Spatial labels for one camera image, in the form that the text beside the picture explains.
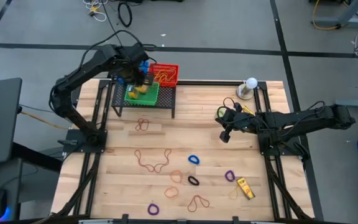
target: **blue rubber band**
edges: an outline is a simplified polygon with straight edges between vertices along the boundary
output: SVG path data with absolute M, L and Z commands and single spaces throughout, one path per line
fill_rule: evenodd
M 200 159 L 195 155 L 191 155 L 191 156 L 189 156 L 189 162 L 198 165 L 198 164 L 200 164 Z

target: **yellow cable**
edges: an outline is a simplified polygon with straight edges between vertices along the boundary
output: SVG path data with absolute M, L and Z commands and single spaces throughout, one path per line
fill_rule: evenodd
M 316 15 L 317 5 L 318 5 L 319 2 L 320 2 L 320 0 L 317 0 L 317 1 L 316 1 L 316 5 L 314 6 L 314 10 L 313 10 L 313 16 L 312 16 L 312 18 L 311 18 L 311 20 L 313 21 L 314 27 L 317 28 L 317 29 L 319 29 L 319 30 L 334 30 L 334 29 L 337 29 L 337 26 L 328 27 L 328 28 L 323 28 L 323 27 L 317 26 L 316 22 L 314 21 L 314 16 Z
M 41 121 L 41 122 L 43 122 L 43 123 L 45 123 L 45 124 L 49 124 L 49 125 L 51 125 L 51 126 L 53 126 L 53 127 L 55 127 L 55 128 L 68 130 L 68 128 L 64 128 L 64 127 L 57 126 L 57 125 L 55 125 L 55 124 L 49 123 L 48 121 L 46 121 L 46 120 L 44 120 L 44 119 L 42 119 L 42 118 L 39 118 L 39 117 L 37 117 L 36 115 L 32 115 L 32 114 L 29 114 L 29 113 L 24 112 L 24 111 L 22 111 L 21 113 L 22 113 L 22 114 L 25 114 L 25 115 L 27 115 L 27 116 L 30 116 L 30 117 L 32 117 L 32 118 L 34 118 L 34 119 L 37 119 L 37 120 L 39 120 L 39 121 Z

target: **red basket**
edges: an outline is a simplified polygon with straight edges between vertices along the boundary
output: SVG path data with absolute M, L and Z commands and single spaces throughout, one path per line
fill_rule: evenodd
M 154 73 L 154 81 L 160 86 L 175 87 L 178 83 L 179 65 L 153 63 L 149 71 Z

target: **black rubber band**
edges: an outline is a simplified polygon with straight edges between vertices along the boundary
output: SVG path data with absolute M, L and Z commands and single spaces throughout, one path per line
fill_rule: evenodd
M 122 17 L 121 17 L 121 6 L 122 5 L 125 5 L 127 7 L 127 10 L 128 10 L 128 13 L 129 13 L 129 22 L 127 24 L 122 20 Z M 131 10 L 131 7 L 128 5 L 128 3 L 124 2 L 124 1 L 121 1 L 118 4 L 118 19 L 121 21 L 121 23 L 122 23 L 122 25 L 124 27 L 129 27 L 132 24 L 132 10 Z
M 189 181 L 189 183 L 193 184 L 194 186 L 199 186 L 200 184 L 200 182 L 196 179 L 196 177 L 193 176 L 189 176 L 187 180 Z

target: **wooden tabletop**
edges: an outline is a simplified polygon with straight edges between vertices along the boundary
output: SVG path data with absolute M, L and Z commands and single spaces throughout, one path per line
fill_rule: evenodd
M 77 110 L 88 120 L 92 117 L 98 83 L 99 80 L 90 80 L 81 89 Z M 288 113 L 283 83 L 267 82 L 267 86 L 272 110 Z M 229 143 L 225 144 L 219 139 L 223 129 L 214 117 L 225 97 L 233 97 L 252 111 L 256 110 L 254 99 L 240 100 L 235 90 L 235 86 L 178 85 L 175 119 L 171 119 L 170 110 L 124 108 L 122 117 L 118 118 L 110 109 L 108 141 L 106 151 L 101 156 L 91 217 L 121 218 L 122 214 L 128 213 L 129 218 L 133 219 L 232 220 L 233 216 L 238 216 L 240 220 L 273 220 L 267 173 L 257 136 L 233 131 Z M 135 130 L 139 118 L 150 121 L 146 131 Z M 139 150 L 141 163 L 164 164 L 167 161 L 164 156 L 166 149 L 172 151 L 168 156 L 169 165 L 161 168 L 159 173 L 141 167 L 134 155 Z M 200 165 L 188 162 L 192 154 L 199 157 Z M 77 188 L 83 157 L 83 154 L 73 153 L 64 162 L 52 212 L 59 211 Z M 288 191 L 303 211 L 313 217 L 301 161 L 296 156 L 282 156 L 282 164 Z M 172 181 L 170 174 L 173 170 L 183 173 L 182 183 Z M 237 189 L 238 197 L 233 200 L 236 191 L 232 191 L 236 183 L 224 178 L 228 170 L 233 170 L 236 177 L 245 177 L 256 197 L 248 200 Z M 196 177 L 200 185 L 189 184 L 189 175 Z M 179 175 L 173 176 L 174 180 L 179 178 Z M 165 196 L 164 192 L 170 186 L 178 189 L 176 197 Z M 281 195 L 276 191 L 283 217 Z M 173 194 L 176 194 L 174 189 L 167 192 L 168 196 Z M 194 195 L 208 200 L 210 206 L 204 208 L 196 199 L 197 210 L 189 212 L 188 205 Z M 85 210 L 85 201 L 81 206 L 82 212 Z M 151 203 L 159 206 L 158 215 L 147 213 Z M 194 203 L 189 208 L 194 210 Z

